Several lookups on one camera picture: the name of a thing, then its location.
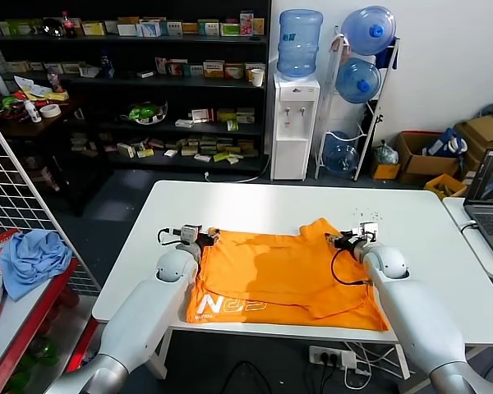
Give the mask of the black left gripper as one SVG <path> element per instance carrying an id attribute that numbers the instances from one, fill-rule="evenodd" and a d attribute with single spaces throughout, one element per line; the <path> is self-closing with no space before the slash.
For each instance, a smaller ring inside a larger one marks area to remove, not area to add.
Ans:
<path id="1" fill-rule="evenodd" d="M 199 247 L 208 247 L 215 245 L 219 241 L 219 236 L 210 236 L 219 234 L 219 229 L 211 227 L 208 234 L 200 232 L 197 236 L 196 243 Z"/>

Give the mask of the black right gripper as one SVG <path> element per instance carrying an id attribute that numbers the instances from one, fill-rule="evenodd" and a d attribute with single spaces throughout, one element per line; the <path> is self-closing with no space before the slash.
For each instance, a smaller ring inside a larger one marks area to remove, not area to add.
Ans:
<path id="1" fill-rule="evenodd" d="M 361 237 L 355 235 L 340 236 L 339 234 L 325 233 L 325 237 L 328 239 L 332 239 L 329 241 L 330 244 L 337 245 L 338 249 L 354 249 L 355 246 L 361 241 Z"/>

